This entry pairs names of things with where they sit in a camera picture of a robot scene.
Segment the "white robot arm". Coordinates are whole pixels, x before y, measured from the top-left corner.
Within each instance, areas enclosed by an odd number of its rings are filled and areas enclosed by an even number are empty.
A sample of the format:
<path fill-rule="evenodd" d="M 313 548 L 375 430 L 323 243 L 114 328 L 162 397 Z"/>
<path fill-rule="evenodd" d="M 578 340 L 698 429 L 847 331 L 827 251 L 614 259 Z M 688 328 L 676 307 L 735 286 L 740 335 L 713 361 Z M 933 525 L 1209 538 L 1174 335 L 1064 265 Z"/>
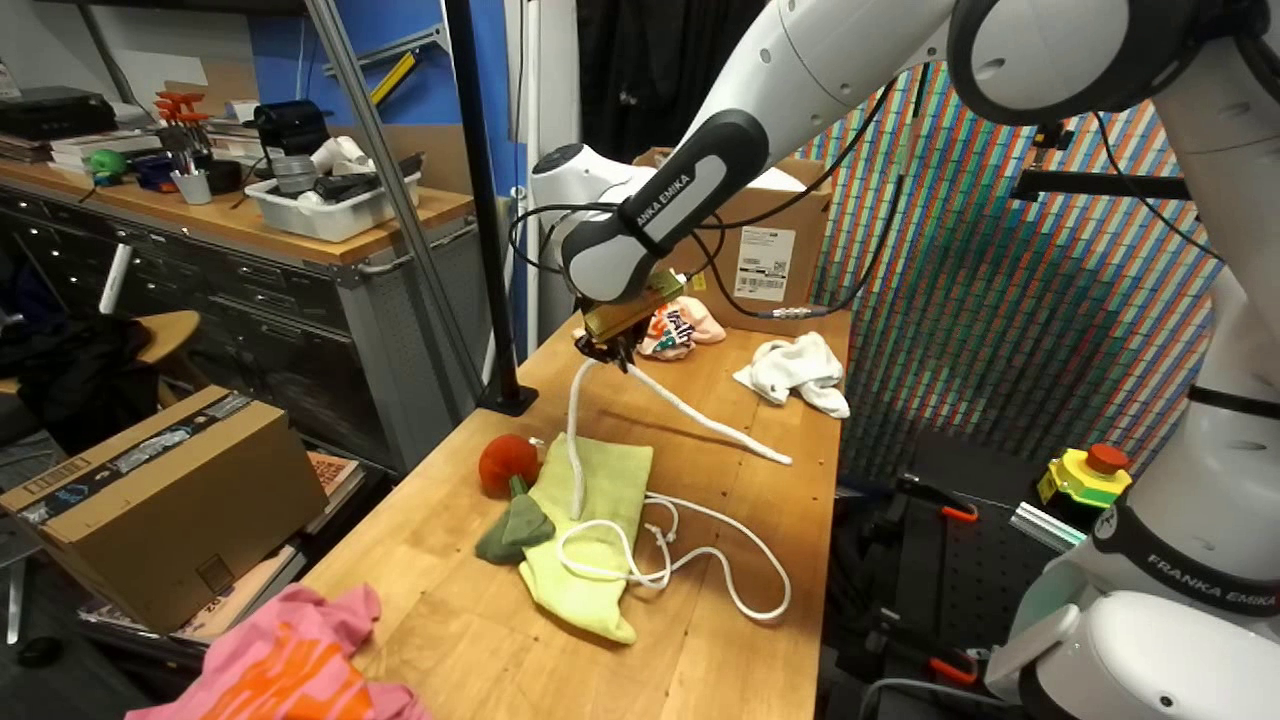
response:
<path fill-rule="evenodd" d="M 606 356 L 656 265 L 730 192 L 939 52 L 992 122 L 1150 103 L 1229 265 L 1229 300 L 1188 388 L 1185 434 L 1280 430 L 1276 0 L 769 0 L 676 151 L 559 240 L 566 286 Z"/>

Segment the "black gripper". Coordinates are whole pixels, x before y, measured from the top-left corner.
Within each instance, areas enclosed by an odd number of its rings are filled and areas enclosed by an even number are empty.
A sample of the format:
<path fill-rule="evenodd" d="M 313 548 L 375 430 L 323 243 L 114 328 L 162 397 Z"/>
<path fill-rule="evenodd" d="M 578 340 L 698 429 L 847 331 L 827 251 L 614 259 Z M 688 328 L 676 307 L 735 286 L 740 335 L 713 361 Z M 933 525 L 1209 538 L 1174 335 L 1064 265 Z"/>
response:
<path fill-rule="evenodd" d="M 621 363 L 629 368 L 635 361 L 635 343 L 642 340 L 642 328 L 629 328 L 621 335 L 593 335 L 593 331 L 577 331 L 577 352 L 586 356 L 586 361 L 601 361 L 601 363 Z"/>

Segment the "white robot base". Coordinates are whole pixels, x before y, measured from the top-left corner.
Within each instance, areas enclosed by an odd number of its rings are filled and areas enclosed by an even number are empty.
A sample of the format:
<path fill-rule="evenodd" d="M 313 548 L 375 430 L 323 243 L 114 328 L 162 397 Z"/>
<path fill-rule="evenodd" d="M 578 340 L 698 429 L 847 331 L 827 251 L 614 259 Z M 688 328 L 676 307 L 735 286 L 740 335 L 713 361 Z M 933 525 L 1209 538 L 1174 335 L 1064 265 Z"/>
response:
<path fill-rule="evenodd" d="M 1024 593 L 983 688 L 1064 720 L 1280 720 L 1280 257 L 1231 251 L 1174 434 Z"/>

